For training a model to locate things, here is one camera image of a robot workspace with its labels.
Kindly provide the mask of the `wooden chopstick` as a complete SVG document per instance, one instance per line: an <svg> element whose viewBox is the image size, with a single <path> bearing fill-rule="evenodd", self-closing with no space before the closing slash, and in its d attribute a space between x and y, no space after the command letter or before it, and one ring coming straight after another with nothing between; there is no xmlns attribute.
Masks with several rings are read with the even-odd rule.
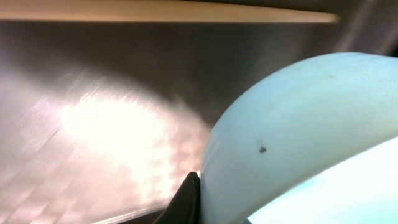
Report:
<svg viewBox="0 0 398 224"><path fill-rule="evenodd" d="M1 0L6 21L334 23L336 14L198 1Z"/></svg>

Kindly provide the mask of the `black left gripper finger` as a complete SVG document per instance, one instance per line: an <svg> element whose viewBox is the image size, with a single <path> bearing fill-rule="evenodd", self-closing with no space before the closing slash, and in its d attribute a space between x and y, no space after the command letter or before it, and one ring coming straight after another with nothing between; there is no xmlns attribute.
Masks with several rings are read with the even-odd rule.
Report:
<svg viewBox="0 0 398 224"><path fill-rule="evenodd" d="M199 222L200 178L196 172L190 172L153 224L198 224Z"/></svg>

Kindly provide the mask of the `light blue bowl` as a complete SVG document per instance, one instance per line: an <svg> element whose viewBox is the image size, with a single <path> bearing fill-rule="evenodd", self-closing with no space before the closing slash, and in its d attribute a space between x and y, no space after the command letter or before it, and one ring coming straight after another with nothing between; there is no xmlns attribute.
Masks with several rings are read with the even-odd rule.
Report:
<svg viewBox="0 0 398 224"><path fill-rule="evenodd" d="M214 125L203 223L239 223L296 185L397 136L397 59L308 58L245 91Z"/></svg>

